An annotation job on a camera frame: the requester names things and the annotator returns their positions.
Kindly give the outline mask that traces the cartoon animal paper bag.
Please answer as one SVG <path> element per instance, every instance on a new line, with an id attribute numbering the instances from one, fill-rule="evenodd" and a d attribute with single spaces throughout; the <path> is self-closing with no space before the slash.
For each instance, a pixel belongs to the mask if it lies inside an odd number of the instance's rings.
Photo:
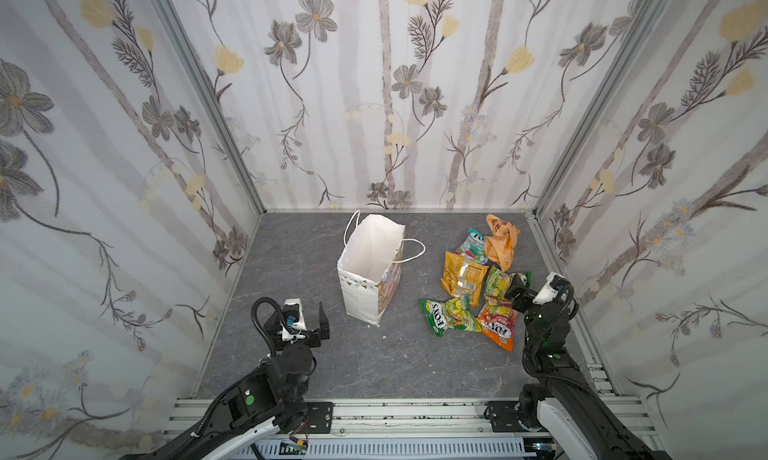
<path id="1" fill-rule="evenodd" d="M 349 218 L 344 248 L 337 261 L 346 313 L 378 326 L 399 284 L 402 266 L 426 252 L 423 242 L 407 238 L 405 226 L 359 210 Z"/>

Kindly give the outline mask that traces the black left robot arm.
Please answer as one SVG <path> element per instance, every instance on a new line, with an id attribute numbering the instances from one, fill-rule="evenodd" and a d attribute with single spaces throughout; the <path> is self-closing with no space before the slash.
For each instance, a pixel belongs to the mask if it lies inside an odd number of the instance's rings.
<path id="1" fill-rule="evenodd" d="M 227 459 L 274 434 L 293 433 L 309 419 L 304 400 L 317 368 L 312 350 L 330 338 L 322 305 L 317 325 L 309 327 L 299 299 L 282 305 L 260 297 L 251 321 L 268 347 L 258 366 L 215 397 L 201 418 L 162 447 L 126 459 Z"/>

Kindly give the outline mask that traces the tan paper bag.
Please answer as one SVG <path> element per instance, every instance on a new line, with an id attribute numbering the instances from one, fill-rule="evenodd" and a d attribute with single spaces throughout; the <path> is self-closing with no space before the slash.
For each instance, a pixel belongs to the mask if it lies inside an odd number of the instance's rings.
<path id="1" fill-rule="evenodd" d="M 486 216 L 486 222 L 491 233 L 485 236 L 485 256 L 498 265 L 502 272 L 507 272 L 514 261 L 520 230 L 512 223 L 493 214 Z"/>

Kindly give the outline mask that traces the green yellow snack bag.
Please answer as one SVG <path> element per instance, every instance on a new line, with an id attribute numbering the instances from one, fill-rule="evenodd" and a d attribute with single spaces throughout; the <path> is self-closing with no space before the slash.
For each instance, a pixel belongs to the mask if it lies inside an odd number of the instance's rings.
<path id="1" fill-rule="evenodd" d="M 470 311 L 468 295 L 445 301 L 421 299 L 420 306 L 432 333 L 443 337 L 450 330 L 480 332 L 482 326 Z"/>
<path id="2" fill-rule="evenodd" d="M 505 273 L 498 266 L 492 265 L 484 280 L 483 296 L 510 300 L 511 290 L 529 288 L 531 281 L 531 272 Z"/>

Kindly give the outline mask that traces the yellow chips snack bag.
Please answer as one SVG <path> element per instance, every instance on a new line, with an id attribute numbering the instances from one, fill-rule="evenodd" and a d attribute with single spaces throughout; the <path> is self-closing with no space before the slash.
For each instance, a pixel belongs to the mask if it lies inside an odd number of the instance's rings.
<path id="1" fill-rule="evenodd" d="M 453 297 L 466 295 L 471 307 L 478 307 L 489 267 L 456 253 L 446 252 L 441 276 L 442 288 Z"/>

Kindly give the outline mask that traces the orange candy snack bag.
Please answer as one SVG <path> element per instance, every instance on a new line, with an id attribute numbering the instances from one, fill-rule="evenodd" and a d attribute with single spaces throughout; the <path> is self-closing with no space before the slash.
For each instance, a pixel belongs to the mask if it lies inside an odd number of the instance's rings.
<path id="1" fill-rule="evenodd" d="M 477 320 L 482 333 L 505 351 L 514 349 L 517 311 L 512 303 L 496 297 L 485 298 Z"/>

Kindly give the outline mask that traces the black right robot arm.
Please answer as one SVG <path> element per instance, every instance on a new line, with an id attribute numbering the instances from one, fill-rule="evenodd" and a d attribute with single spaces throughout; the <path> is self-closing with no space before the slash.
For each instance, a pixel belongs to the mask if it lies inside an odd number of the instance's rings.
<path id="1" fill-rule="evenodd" d="M 504 295 L 523 315 L 522 366 L 535 378 L 518 403 L 521 425 L 549 432 L 570 459 L 667 459 L 648 447 L 608 408 L 566 348 L 579 305 L 573 285 L 552 273 L 539 290 L 514 275 Z"/>

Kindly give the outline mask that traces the teal candy snack bag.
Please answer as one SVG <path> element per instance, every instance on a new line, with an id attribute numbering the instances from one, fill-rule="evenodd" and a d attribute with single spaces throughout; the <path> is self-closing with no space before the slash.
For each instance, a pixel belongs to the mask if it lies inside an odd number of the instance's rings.
<path id="1" fill-rule="evenodd" d="M 478 264 L 485 265 L 488 261 L 485 253 L 485 243 L 486 237 L 474 228 L 470 228 L 466 239 L 456 248 L 454 253 Z"/>

